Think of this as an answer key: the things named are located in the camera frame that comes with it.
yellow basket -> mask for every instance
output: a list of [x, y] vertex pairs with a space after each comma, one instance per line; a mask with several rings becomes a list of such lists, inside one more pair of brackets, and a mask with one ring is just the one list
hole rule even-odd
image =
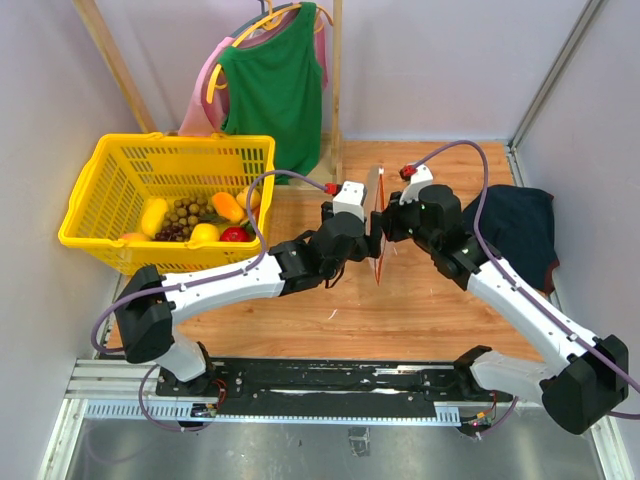
[[[260, 242], [125, 242], [139, 231], [144, 207], [153, 198], [170, 203], [192, 195], [233, 195], [258, 175], [273, 170], [275, 142], [267, 136], [174, 137], [161, 133], [111, 134], [100, 139], [69, 200], [58, 238], [82, 248], [125, 275], [155, 264], [161, 273], [192, 272], [246, 260]], [[262, 192], [258, 228], [266, 236], [274, 177]]]

wall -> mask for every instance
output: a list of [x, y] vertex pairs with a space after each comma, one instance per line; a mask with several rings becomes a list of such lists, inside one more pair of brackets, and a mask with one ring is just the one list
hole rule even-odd
[[[555, 195], [558, 293], [598, 334], [622, 338], [640, 377], [640, 4], [608, 2], [519, 149], [527, 184]], [[620, 408], [640, 412], [630, 393]], [[619, 421], [640, 476], [638, 422]]]
[[[508, 138], [584, 3], [345, 0], [345, 136]], [[255, 0], [98, 4], [163, 131], [179, 126], [215, 45], [259, 13]]]
[[113, 295], [113, 271], [58, 243], [69, 193], [98, 138], [137, 125], [70, 1], [2, 2], [0, 52], [0, 465], [21, 480]]

wooden tabletop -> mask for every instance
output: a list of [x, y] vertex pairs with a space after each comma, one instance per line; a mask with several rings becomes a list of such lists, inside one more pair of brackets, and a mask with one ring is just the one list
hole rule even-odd
[[[347, 142], [345, 178], [365, 182], [373, 164], [385, 167], [387, 195], [402, 188], [397, 172], [442, 144]], [[504, 147], [483, 144], [492, 184], [512, 184]], [[455, 147], [429, 162], [435, 183], [453, 188], [463, 206], [482, 186], [475, 150]], [[270, 245], [317, 229], [328, 197], [311, 190], [278, 190]], [[317, 288], [281, 298], [252, 300], [198, 315], [178, 329], [204, 343], [212, 356], [387, 360], [453, 360], [489, 345], [504, 354], [539, 355], [491, 307], [442, 277], [429, 256], [405, 241], [386, 251], [377, 286], [368, 261], [349, 262], [330, 290]], [[117, 328], [109, 346], [120, 346]]]

gray floor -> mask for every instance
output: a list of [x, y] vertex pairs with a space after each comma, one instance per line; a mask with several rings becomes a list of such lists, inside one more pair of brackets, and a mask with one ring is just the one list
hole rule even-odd
[[537, 409], [517, 411], [480, 442], [450, 427], [374, 426], [368, 456], [354, 455], [361, 451], [350, 443], [349, 428], [214, 424], [198, 434], [175, 434], [143, 421], [86, 421], [68, 478], [603, 478], [590, 434], [570, 435]]

wooden rack post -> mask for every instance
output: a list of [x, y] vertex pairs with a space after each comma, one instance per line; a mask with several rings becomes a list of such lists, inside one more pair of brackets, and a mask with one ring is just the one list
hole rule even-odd
[[[333, 0], [333, 79], [331, 110], [331, 174], [341, 181], [342, 133], [340, 131], [340, 64], [342, 58], [342, 1]], [[80, 18], [91, 34], [96, 47], [111, 70], [129, 108], [143, 132], [157, 131], [156, 123], [140, 94], [133, 76], [109, 31], [95, 0], [73, 0]]]

